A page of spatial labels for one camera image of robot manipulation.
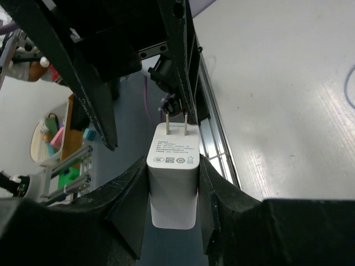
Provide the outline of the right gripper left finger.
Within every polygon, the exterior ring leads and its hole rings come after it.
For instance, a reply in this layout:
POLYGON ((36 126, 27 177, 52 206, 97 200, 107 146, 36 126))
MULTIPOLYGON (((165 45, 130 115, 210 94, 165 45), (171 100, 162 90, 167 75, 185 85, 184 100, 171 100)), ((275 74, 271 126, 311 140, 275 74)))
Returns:
POLYGON ((1 199, 2 265, 134 265, 147 210, 147 165, 125 172, 70 204, 47 207, 1 199))

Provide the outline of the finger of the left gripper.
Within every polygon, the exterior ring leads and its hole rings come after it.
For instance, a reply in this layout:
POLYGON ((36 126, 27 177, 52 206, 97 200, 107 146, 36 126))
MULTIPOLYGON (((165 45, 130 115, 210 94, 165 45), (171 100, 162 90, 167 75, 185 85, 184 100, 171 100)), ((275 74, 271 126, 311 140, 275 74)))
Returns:
POLYGON ((192 19, 189 1, 158 1, 166 31, 166 42, 174 63, 179 96, 189 123, 197 124, 196 89, 201 49, 192 19))
POLYGON ((104 145, 118 146, 111 92, 43 1, 6 1, 6 12, 45 55, 80 101, 104 145))

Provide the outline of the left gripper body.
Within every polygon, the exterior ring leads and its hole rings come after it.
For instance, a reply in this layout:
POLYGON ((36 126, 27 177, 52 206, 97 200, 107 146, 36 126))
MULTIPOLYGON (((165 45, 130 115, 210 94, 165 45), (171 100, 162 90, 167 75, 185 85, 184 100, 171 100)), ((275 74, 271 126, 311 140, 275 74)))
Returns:
POLYGON ((43 3, 102 81, 169 54, 158 1, 52 1, 43 3))

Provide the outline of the white charger plug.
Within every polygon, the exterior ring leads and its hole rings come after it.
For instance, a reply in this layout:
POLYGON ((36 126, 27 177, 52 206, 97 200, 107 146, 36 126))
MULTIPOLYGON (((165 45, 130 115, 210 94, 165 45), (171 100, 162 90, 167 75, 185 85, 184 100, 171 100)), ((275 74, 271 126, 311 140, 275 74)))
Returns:
POLYGON ((188 230, 196 222, 200 131, 167 119, 155 130, 146 163, 156 228, 188 230))

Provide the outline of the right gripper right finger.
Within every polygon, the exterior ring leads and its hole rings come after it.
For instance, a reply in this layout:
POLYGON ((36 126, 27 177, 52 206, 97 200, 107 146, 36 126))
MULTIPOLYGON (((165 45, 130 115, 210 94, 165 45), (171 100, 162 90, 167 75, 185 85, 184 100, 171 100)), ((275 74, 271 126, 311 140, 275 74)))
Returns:
POLYGON ((353 201, 258 201, 201 157, 199 207, 210 265, 354 264, 353 201))

